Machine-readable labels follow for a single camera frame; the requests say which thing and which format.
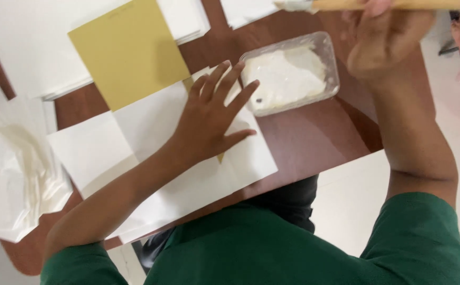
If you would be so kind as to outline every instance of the wooden handle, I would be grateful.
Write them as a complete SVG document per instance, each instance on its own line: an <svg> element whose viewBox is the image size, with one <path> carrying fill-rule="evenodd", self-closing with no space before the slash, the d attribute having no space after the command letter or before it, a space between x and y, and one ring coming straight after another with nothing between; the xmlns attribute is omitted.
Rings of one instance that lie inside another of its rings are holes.
<svg viewBox="0 0 460 285"><path fill-rule="evenodd" d="M393 0L394 9L405 10L460 10L460 0ZM362 10L360 0L315 0L313 9L322 11Z"/></svg>

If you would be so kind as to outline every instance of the yellow paper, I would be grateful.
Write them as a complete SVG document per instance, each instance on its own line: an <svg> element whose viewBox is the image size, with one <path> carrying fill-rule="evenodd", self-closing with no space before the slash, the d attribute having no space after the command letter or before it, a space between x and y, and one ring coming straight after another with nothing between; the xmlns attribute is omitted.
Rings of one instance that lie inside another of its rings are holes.
<svg viewBox="0 0 460 285"><path fill-rule="evenodd" d="M190 77L154 0L133 0L68 35L112 111Z"/></svg>

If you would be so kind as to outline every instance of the plastic container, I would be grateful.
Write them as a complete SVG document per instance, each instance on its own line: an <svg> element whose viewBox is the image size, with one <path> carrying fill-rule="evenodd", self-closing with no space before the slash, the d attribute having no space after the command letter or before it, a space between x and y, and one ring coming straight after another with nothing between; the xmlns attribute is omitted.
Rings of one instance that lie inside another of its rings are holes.
<svg viewBox="0 0 460 285"><path fill-rule="evenodd" d="M290 50L293 48L303 47L307 45L311 46L309 49L311 49L311 51L318 55L323 65L325 66L325 90L316 96L300 98L299 100L289 102L281 106L260 106L260 108L258 108L257 102L261 102L261 99L252 97L251 100L248 102L248 107L250 108L250 110L252 110L255 116L262 117L271 115L273 113L291 110L321 100L329 99L331 97L334 97L335 94L337 94L340 88L339 75L337 73L337 65L332 40L326 32L319 31L310 35L299 36L295 39L279 42L277 44L273 44L264 48L247 52L241 57L241 61L247 61L252 58L268 53L273 53L278 50ZM250 82L256 80L256 78L247 78L245 73L243 73L241 77L245 86L248 85Z"/></svg>

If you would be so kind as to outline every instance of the wooden table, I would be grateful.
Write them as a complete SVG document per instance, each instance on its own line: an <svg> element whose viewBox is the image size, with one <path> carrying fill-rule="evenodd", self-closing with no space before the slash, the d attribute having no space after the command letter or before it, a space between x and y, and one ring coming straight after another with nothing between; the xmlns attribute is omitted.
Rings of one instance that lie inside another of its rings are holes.
<svg viewBox="0 0 460 285"><path fill-rule="evenodd" d="M192 73L207 66L213 67L227 59L235 64L242 54L250 50L325 30L332 36L339 59L341 90L337 98L258 118L279 172L167 227L218 211L383 148L370 94L348 74L342 64L351 47L340 39L340 32L345 29L345 25L341 22L339 13L318 13L311 16L307 13L277 12L243 28L232 30L227 25L219 1L202 2L212 29L206 36L179 47ZM430 94L419 48L411 55L409 65L411 72L415 74L417 88ZM0 85L9 98L14 96L1 66ZM56 111L58 126L63 129L104 113L108 111L108 107L95 85L90 84L57 99ZM57 220L81 201L80 194L75 191L63 211L42 216L39 227L20 243L1 242L20 272L25 275L40 274L47 233ZM121 242L118 238L105 244L108 249L119 245Z"/></svg>

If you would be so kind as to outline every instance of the green shirt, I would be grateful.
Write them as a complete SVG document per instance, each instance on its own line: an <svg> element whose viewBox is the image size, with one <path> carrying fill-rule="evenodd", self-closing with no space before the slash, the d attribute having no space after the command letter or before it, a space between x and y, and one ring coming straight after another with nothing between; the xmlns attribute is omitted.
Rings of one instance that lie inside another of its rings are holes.
<svg viewBox="0 0 460 285"><path fill-rule="evenodd" d="M50 258L41 284L126 281L90 244ZM434 195L397 195L357 258L270 211L238 204L178 227L145 284L460 284L457 215Z"/></svg>

